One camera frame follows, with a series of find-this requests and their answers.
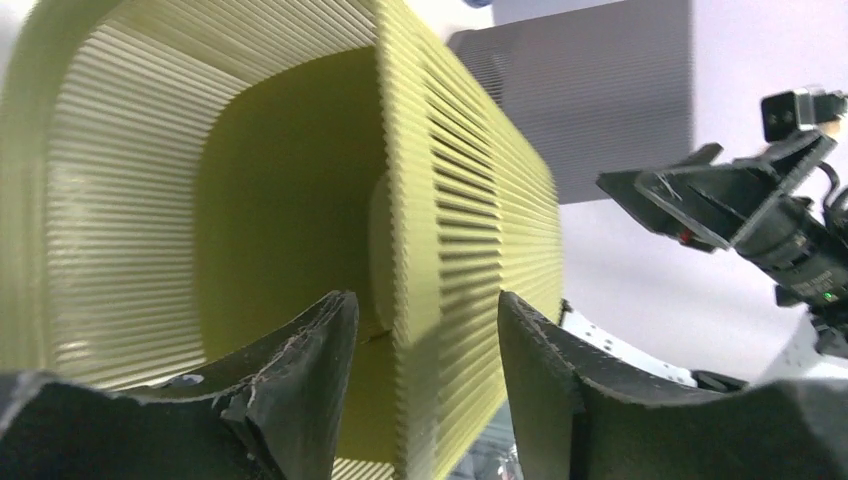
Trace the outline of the olive green mesh basket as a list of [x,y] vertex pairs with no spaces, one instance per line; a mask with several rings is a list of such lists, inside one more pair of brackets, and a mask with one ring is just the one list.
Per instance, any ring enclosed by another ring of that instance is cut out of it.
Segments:
[[403,1],[5,1],[1,377],[154,387],[332,291],[332,474],[445,479],[559,307],[545,162]]

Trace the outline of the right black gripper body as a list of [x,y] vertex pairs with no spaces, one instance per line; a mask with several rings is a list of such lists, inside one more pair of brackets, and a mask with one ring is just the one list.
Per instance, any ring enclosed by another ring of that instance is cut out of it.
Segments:
[[847,302],[847,244],[810,213],[812,200],[782,195],[735,251],[775,283],[780,307]]

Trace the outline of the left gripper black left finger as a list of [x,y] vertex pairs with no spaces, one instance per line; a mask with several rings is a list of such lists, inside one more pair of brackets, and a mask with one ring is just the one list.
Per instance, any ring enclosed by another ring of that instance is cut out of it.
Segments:
[[352,292],[154,387],[1,377],[5,479],[327,479],[356,343]]

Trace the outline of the grey mesh basket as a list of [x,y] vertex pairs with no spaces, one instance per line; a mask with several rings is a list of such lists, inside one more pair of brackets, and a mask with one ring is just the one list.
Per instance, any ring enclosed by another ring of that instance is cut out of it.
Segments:
[[547,163],[563,204],[693,140],[691,5],[619,1],[453,34],[449,48]]

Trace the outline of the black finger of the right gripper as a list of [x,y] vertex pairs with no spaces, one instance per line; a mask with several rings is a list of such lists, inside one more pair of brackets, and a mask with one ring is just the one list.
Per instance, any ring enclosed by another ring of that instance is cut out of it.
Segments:
[[801,132],[762,153],[719,163],[717,143],[663,168],[602,173],[597,186],[648,231],[691,248],[765,252],[809,213],[793,197],[835,140]]

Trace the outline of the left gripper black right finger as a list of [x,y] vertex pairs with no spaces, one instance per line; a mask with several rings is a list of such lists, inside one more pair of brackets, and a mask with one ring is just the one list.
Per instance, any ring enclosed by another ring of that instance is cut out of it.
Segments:
[[529,479],[843,479],[847,384],[719,393],[656,376],[502,292],[498,335]]

